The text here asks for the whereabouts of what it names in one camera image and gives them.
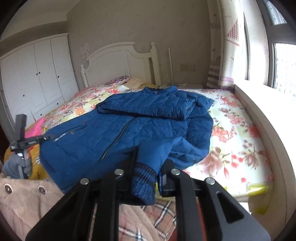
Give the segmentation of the dark framed window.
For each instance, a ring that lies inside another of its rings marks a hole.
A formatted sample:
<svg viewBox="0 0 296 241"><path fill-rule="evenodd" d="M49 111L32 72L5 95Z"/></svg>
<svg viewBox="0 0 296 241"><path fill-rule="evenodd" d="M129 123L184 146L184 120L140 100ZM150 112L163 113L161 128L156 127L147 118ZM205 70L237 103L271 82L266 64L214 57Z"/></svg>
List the dark framed window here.
<svg viewBox="0 0 296 241"><path fill-rule="evenodd" d="M263 44L264 84L295 97L295 20L280 1L243 1L250 37Z"/></svg>

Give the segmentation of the white wooden headboard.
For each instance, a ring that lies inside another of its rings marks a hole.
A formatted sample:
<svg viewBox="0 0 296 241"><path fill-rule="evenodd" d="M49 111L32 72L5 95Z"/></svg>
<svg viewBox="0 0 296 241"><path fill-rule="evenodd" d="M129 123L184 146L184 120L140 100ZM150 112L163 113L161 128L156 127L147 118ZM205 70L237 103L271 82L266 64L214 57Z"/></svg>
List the white wooden headboard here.
<svg viewBox="0 0 296 241"><path fill-rule="evenodd" d="M162 85L159 53L154 42L147 53L138 53L135 42L119 42L104 46L86 60L88 67L81 65L84 86L103 85L116 77L128 75L140 78L145 83Z"/></svg>

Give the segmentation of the blue quilted down coat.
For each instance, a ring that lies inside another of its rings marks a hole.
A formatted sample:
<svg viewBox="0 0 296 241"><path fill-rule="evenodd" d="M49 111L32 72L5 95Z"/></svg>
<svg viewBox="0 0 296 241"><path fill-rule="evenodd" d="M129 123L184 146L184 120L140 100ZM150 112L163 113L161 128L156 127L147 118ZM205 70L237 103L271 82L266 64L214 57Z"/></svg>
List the blue quilted down coat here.
<svg viewBox="0 0 296 241"><path fill-rule="evenodd" d="M166 160L184 170L208 155L212 104L177 87L111 95L92 111L48 130L51 139L40 146L41 164L68 192L82 178L101 179L134 160L131 193L153 205Z"/></svg>

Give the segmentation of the floral bed sheet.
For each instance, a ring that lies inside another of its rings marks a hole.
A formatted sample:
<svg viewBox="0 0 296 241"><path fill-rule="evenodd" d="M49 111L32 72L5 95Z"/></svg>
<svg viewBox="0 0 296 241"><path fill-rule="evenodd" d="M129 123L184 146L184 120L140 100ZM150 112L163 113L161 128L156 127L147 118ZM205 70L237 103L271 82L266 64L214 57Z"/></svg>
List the floral bed sheet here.
<svg viewBox="0 0 296 241"><path fill-rule="evenodd" d="M85 114L112 94L129 92L124 85L96 86L78 92L69 101L58 101L52 111L27 116L26 133L44 134L48 129ZM210 152L204 161L189 167L195 179L212 177L249 212L265 214L273 192L273 173L255 125L238 98L230 91L196 89L214 102Z"/></svg>

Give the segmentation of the white wardrobe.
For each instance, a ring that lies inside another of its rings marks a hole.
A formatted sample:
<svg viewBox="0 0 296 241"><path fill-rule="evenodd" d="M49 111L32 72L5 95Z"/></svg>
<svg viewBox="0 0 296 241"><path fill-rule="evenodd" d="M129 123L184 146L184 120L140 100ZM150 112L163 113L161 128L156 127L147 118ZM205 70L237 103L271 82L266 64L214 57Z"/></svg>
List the white wardrobe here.
<svg viewBox="0 0 296 241"><path fill-rule="evenodd" d="M44 37L1 56L1 80L12 120L33 124L78 92L67 33Z"/></svg>

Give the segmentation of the beige fleece coat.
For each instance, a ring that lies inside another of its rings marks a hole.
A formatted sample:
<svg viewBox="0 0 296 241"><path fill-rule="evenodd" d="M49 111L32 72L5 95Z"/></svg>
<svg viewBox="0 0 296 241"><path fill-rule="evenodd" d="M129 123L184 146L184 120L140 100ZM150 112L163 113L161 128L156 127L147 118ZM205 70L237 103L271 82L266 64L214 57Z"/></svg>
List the beige fleece coat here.
<svg viewBox="0 0 296 241"><path fill-rule="evenodd" d="M1 214L21 240L64 196L48 179L12 179L1 174Z"/></svg>

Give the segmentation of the embroidered decorative pillow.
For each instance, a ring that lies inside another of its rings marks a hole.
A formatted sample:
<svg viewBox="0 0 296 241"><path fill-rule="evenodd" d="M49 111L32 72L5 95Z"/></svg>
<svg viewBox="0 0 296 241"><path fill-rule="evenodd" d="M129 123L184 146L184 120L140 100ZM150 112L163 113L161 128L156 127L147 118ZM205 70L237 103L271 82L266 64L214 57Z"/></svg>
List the embroidered decorative pillow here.
<svg viewBox="0 0 296 241"><path fill-rule="evenodd" d="M105 83L105 86L113 86L113 85L123 85L126 82L128 82L128 80L130 80L130 77L128 75L123 75L117 78L114 78L113 80L108 81L107 83Z"/></svg>

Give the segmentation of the patterned cream curtain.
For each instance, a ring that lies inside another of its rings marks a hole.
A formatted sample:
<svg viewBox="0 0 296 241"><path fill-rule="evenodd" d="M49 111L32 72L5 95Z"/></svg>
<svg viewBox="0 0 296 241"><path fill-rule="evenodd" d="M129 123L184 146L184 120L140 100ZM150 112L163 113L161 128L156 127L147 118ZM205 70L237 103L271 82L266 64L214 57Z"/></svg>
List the patterned cream curtain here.
<svg viewBox="0 0 296 241"><path fill-rule="evenodd" d="M242 80L266 85L269 49L257 1L208 1L211 61L206 86L233 90Z"/></svg>

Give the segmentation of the plaid fabric lining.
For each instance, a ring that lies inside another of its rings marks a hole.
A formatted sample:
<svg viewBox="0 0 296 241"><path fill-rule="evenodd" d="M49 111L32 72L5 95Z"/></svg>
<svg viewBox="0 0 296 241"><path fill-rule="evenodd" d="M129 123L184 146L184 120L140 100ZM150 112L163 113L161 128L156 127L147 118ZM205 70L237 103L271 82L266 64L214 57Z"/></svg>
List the plaid fabric lining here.
<svg viewBox="0 0 296 241"><path fill-rule="evenodd" d="M150 206L119 206L119 240L170 240L175 228L174 201L157 199Z"/></svg>

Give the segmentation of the beige window sill ledge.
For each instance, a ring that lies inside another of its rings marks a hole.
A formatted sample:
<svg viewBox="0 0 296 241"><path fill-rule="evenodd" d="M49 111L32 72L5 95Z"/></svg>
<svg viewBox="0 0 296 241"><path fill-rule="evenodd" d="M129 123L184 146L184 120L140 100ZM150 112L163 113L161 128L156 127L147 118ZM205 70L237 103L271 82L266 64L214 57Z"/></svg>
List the beige window sill ledge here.
<svg viewBox="0 0 296 241"><path fill-rule="evenodd" d="M273 172L273 194L267 212L255 215L272 239L295 211L295 97L264 84L242 80L234 87L255 124Z"/></svg>

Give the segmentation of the peach fleece blanket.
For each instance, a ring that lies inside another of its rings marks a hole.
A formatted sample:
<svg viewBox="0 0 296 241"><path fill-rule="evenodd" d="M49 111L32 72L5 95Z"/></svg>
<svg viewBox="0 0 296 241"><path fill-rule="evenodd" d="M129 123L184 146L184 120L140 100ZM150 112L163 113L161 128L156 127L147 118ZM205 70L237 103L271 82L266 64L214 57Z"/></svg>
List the peach fleece blanket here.
<svg viewBox="0 0 296 241"><path fill-rule="evenodd" d="M129 89L139 89L145 84L145 81L140 78L132 77L130 78L124 86L126 86Z"/></svg>

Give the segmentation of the wall power socket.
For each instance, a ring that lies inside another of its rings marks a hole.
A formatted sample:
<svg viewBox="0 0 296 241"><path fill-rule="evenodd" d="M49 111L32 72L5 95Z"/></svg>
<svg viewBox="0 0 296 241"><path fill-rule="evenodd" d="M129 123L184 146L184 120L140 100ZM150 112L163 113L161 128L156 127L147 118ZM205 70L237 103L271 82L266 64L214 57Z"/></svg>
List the wall power socket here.
<svg viewBox="0 0 296 241"><path fill-rule="evenodd" d="M181 64L180 65L180 71L183 71L183 72L194 72L195 71L195 65Z"/></svg>

